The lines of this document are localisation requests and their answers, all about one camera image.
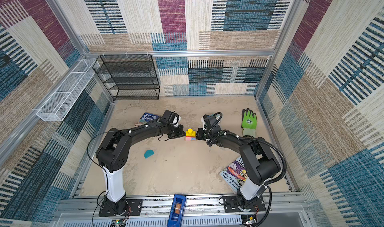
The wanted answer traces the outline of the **yellow rectangular wood block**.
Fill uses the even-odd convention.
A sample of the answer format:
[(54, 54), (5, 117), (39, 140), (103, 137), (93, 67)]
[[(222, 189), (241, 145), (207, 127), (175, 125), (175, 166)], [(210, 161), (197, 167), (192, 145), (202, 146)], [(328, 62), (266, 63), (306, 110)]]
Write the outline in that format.
[(186, 132), (186, 137), (193, 137), (193, 138), (195, 138), (196, 137), (196, 131)]

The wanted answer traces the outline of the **teal wood block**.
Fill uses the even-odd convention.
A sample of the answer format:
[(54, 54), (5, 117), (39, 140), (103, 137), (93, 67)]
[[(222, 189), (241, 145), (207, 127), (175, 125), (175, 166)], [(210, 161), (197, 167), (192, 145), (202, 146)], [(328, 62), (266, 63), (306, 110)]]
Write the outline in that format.
[(144, 153), (144, 157), (145, 159), (153, 156), (155, 154), (155, 152), (153, 150), (147, 150), (145, 153)]

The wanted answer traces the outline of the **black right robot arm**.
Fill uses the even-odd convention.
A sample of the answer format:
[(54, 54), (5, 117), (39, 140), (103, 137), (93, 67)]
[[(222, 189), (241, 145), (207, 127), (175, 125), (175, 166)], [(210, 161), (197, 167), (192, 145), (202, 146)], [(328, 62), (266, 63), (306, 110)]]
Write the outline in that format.
[(238, 190), (238, 199), (250, 202), (259, 198), (270, 184), (281, 180), (287, 172), (287, 161), (274, 145), (258, 137), (241, 137), (220, 126), (222, 113), (204, 115), (203, 127), (197, 131), (197, 139), (206, 141), (209, 147), (217, 145), (241, 155), (246, 174), (245, 183)]

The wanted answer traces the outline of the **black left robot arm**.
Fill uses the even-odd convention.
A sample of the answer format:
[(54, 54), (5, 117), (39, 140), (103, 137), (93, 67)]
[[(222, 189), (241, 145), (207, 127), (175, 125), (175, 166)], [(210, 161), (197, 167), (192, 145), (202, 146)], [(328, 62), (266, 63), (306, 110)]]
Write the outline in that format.
[(96, 158), (104, 171), (107, 200), (117, 203), (126, 197), (123, 168), (128, 161), (131, 146), (161, 135), (167, 135), (169, 139), (183, 137), (185, 132), (179, 124), (180, 119), (177, 113), (166, 110), (162, 116), (141, 126), (124, 130), (112, 128), (106, 133), (96, 151)]

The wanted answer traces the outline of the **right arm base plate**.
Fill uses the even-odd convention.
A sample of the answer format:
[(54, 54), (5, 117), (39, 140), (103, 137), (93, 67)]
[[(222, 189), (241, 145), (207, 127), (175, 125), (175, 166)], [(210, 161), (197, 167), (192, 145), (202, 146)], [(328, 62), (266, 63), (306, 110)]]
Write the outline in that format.
[(266, 211), (266, 205), (263, 197), (256, 197), (247, 201), (243, 200), (239, 196), (222, 196), (219, 199), (219, 203), (224, 206), (226, 213)]

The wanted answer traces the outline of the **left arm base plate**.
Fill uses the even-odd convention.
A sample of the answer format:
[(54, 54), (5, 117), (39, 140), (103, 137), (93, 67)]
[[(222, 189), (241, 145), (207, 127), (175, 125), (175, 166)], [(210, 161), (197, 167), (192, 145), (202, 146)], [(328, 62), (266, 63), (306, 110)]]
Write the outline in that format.
[(102, 201), (99, 217), (128, 217), (139, 216), (142, 211), (142, 199), (125, 199), (112, 202), (108, 199)]

